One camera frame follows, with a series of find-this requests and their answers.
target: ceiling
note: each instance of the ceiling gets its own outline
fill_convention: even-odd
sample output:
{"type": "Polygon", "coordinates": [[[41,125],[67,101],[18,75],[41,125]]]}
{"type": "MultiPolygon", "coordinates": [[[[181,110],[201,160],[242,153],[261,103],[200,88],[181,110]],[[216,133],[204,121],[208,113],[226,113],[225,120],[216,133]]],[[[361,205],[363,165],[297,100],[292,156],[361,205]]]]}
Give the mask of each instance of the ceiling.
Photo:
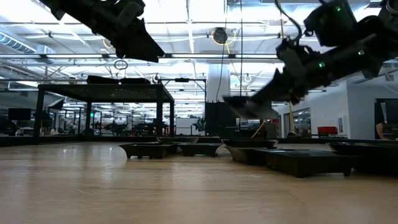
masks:
{"type": "MultiPolygon", "coordinates": [[[[142,17],[146,29],[152,38],[167,53],[180,54],[222,54],[223,46],[216,44],[211,38],[216,27],[226,27],[228,48],[224,54],[275,54],[275,48],[280,43],[281,33],[280,12],[271,0],[144,0],[146,7],[142,17]]],[[[357,20],[368,15],[377,15],[378,8],[368,7],[370,0],[350,0],[351,8],[357,20]]],[[[61,21],[56,20],[48,9],[37,0],[0,0],[0,34],[6,33],[33,49],[46,46],[56,54],[112,54],[114,49],[106,39],[93,35],[91,30],[74,18],[66,15],[61,21]]],[[[309,13],[318,7],[315,0],[282,0],[282,7],[288,15],[301,25],[309,13]]],[[[282,17],[284,35],[297,35],[297,28],[282,17]]],[[[325,51],[317,39],[303,38],[301,44],[309,45],[315,50],[325,51]]],[[[0,44],[0,54],[21,54],[6,45],[0,44]]],[[[220,61],[199,59],[162,59],[159,64],[138,60],[127,60],[129,66],[125,70],[113,67],[114,60],[74,59],[54,60],[53,64],[27,59],[8,59],[0,62],[12,63],[23,70],[17,70],[25,79],[47,79],[52,83],[60,83],[70,77],[85,79],[87,75],[103,77],[145,77],[160,78],[206,78],[210,63],[220,61]]],[[[283,64],[271,60],[264,63],[261,60],[239,61],[224,60],[225,67],[231,73],[232,94],[239,89],[238,75],[245,74],[244,89],[258,90],[271,80],[275,68],[283,64]]],[[[7,72],[0,73],[3,78],[10,78],[7,72]]],[[[13,88],[34,88],[36,82],[12,83],[13,88]]],[[[170,90],[189,89],[190,92],[172,91],[175,98],[196,99],[193,104],[203,103],[204,92],[195,82],[174,83],[167,86],[170,90]]]]}

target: black metal frame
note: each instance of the black metal frame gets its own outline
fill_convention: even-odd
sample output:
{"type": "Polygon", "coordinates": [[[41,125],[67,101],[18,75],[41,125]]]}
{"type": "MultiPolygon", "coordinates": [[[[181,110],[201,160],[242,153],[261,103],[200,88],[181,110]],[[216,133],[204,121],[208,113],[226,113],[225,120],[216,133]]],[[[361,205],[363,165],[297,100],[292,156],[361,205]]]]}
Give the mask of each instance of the black metal frame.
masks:
{"type": "MultiPolygon", "coordinates": [[[[205,92],[205,102],[204,102],[203,108],[206,111],[207,79],[205,79],[205,78],[186,78],[185,80],[188,80],[188,82],[189,81],[193,81],[196,84],[198,84],[198,86],[200,86],[198,82],[204,82],[205,83],[205,89],[203,89],[202,87],[201,87],[201,89],[205,92]]],[[[163,79],[160,78],[160,79],[157,80],[157,84],[161,85],[162,81],[166,82],[166,83],[163,84],[164,86],[166,86],[171,81],[178,82],[178,78],[163,78],[163,79]]],[[[173,111],[173,129],[171,129],[172,122],[170,120],[170,135],[171,135],[171,132],[173,131],[173,136],[174,136],[174,132],[175,132],[175,130],[174,130],[174,104],[170,104],[170,116],[172,115],[171,114],[172,111],[173,111]]]]}
{"type": "MultiPolygon", "coordinates": [[[[163,85],[104,85],[104,84],[87,84],[87,85],[39,85],[39,92],[37,95],[36,104],[36,114],[41,114],[44,105],[44,95],[45,92],[57,93],[69,98],[74,98],[76,100],[81,100],[87,102],[86,108],[86,132],[85,137],[90,136],[90,121],[91,121],[91,106],[92,103],[156,103],[156,136],[163,136],[163,103],[170,103],[170,137],[174,136],[174,99],[171,94],[165,89],[163,85]],[[108,95],[106,98],[94,98],[92,95],[83,96],[79,94],[79,90],[91,90],[91,91],[101,91],[101,90],[117,90],[126,91],[132,93],[134,91],[139,91],[143,94],[146,90],[148,93],[152,91],[152,96],[146,96],[145,98],[133,98],[133,99],[119,99],[115,98],[114,95],[108,95]]],[[[35,118],[34,142],[40,142],[40,128],[41,128],[42,118],[37,116],[35,118]]]]}

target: black cable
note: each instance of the black cable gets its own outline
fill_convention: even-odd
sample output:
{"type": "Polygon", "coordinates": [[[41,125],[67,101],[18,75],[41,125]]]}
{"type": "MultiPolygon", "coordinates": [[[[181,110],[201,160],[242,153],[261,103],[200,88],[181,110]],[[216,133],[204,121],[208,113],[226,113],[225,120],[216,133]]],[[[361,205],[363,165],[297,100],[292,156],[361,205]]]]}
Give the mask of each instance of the black cable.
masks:
{"type": "Polygon", "coordinates": [[[240,86],[240,96],[242,96],[242,74],[243,74],[243,11],[242,11],[242,0],[240,0],[241,3],[241,86],[240,86]]]}
{"type": "Polygon", "coordinates": [[[287,15],[287,13],[282,9],[282,6],[279,4],[279,0],[275,0],[275,6],[276,6],[276,8],[278,8],[279,12],[282,13],[283,15],[285,15],[291,22],[293,22],[294,26],[297,28],[298,35],[296,36],[296,38],[294,40],[298,43],[301,36],[303,35],[303,30],[301,29],[300,24],[298,24],[297,21],[295,21],[293,18],[291,18],[289,15],[287,15]]]}
{"type": "Polygon", "coordinates": [[[390,14],[392,14],[393,16],[398,15],[398,11],[396,11],[396,10],[391,6],[390,0],[387,0],[386,9],[387,9],[387,11],[390,12],[390,14]]]}
{"type": "MultiPolygon", "coordinates": [[[[225,9],[225,28],[224,28],[225,32],[226,32],[226,24],[227,24],[227,13],[228,13],[228,6],[226,6],[226,9],[225,9]]],[[[221,56],[221,72],[220,72],[220,80],[218,82],[218,89],[217,89],[217,94],[216,94],[216,103],[218,102],[218,92],[220,91],[221,81],[223,79],[224,51],[225,51],[225,43],[223,44],[223,54],[221,56]]]]}

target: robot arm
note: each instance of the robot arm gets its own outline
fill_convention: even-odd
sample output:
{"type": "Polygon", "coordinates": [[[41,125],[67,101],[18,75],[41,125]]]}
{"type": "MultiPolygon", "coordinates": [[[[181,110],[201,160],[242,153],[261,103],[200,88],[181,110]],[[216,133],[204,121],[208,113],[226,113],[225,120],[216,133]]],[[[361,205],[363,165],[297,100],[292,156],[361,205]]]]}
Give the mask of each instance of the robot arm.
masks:
{"type": "Polygon", "coordinates": [[[377,77],[383,63],[398,56],[396,16],[398,0],[383,1],[378,16],[359,22],[347,0],[322,1],[304,20],[304,35],[316,35],[320,45],[334,48],[321,54],[300,45],[302,31],[297,26],[299,35],[295,39],[284,38],[276,48],[278,58],[285,63],[283,71],[277,69],[273,79],[249,100],[230,96],[224,100],[242,117],[265,118],[261,108],[271,101],[290,101],[295,105],[309,90],[356,72],[366,78],[377,77]]]}
{"type": "Polygon", "coordinates": [[[150,37],[142,0],[39,0],[61,20],[65,13],[111,41],[119,58],[158,62],[164,51],[150,37]]]}

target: metal frame structure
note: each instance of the metal frame structure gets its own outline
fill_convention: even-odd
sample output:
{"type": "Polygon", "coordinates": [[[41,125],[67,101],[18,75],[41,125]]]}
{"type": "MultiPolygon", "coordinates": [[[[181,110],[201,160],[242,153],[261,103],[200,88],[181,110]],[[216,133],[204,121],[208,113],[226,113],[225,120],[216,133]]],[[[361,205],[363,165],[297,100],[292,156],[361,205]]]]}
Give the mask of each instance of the metal frame structure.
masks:
{"type": "Polygon", "coordinates": [[[204,112],[203,114],[205,114],[206,111],[206,99],[207,99],[207,79],[204,78],[163,78],[163,79],[158,79],[157,80],[157,84],[162,84],[162,81],[165,81],[166,83],[164,83],[163,85],[166,86],[167,84],[169,84],[170,82],[180,82],[180,83],[184,83],[182,82],[182,80],[184,80],[184,82],[195,82],[199,88],[201,88],[201,90],[203,90],[205,92],[205,102],[203,104],[203,108],[204,108],[204,112]],[[205,83],[205,88],[203,89],[198,82],[204,82],[205,83]]]}
{"type": "MultiPolygon", "coordinates": [[[[86,126],[85,136],[89,137],[89,129],[91,119],[91,104],[92,103],[157,103],[156,109],[156,136],[162,136],[163,132],[163,103],[170,103],[170,137],[174,135],[174,99],[170,93],[165,89],[163,85],[99,85],[99,84],[88,84],[88,85],[39,85],[39,93],[37,95],[36,113],[41,114],[44,105],[45,92],[57,93],[66,97],[74,98],[87,102],[86,108],[86,126]],[[111,94],[106,94],[107,97],[95,98],[92,93],[93,91],[113,91],[111,94]],[[88,95],[83,96],[79,93],[87,93],[88,95]],[[126,98],[116,97],[118,93],[127,95],[126,98]],[[132,98],[133,94],[141,94],[141,98],[132,98]]],[[[36,142],[39,142],[40,128],[42,119],[40,116],[35,118],[34,133],[33,137],[36,142]]]]}

